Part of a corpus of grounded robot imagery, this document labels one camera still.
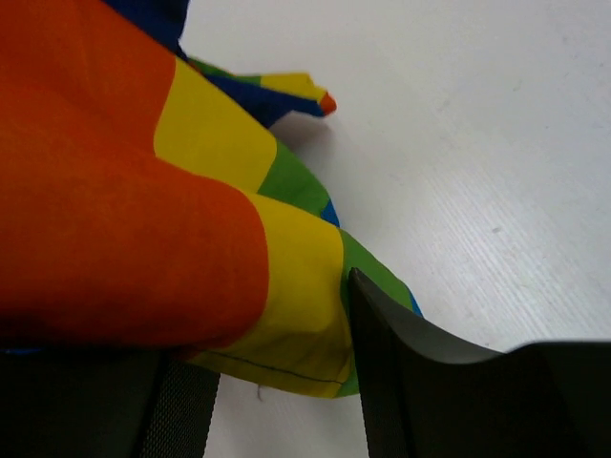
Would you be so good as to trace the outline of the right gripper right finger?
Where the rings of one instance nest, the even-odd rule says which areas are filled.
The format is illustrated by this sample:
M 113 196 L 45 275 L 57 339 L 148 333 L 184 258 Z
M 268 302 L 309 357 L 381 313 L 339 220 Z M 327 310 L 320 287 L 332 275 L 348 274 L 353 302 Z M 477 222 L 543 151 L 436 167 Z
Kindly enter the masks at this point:
M 606 457 L 610 345 L 467 342 L 359 270 L 350 327 L 372 457 Z

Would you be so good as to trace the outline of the rainbow striped shorts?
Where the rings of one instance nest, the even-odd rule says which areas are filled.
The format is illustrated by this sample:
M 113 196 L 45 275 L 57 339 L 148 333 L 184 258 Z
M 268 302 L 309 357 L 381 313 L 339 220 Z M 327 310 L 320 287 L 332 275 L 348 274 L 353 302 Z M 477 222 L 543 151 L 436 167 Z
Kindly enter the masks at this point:
M 171 349 L 259 385 L 358 392 L 348 274 L 409 288 L 271 127 L 336 105 L 306 73 L 179 46 L 184 1 L 1 5 L 1 347 Z

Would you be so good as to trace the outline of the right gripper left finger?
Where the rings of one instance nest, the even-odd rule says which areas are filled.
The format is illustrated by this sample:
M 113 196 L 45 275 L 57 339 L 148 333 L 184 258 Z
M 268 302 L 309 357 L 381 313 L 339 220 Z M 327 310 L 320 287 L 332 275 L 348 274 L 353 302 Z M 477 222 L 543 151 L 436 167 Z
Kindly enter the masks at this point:
M 150 351 L 1 353 L 4 457 L 201 457 L 216 372 Z

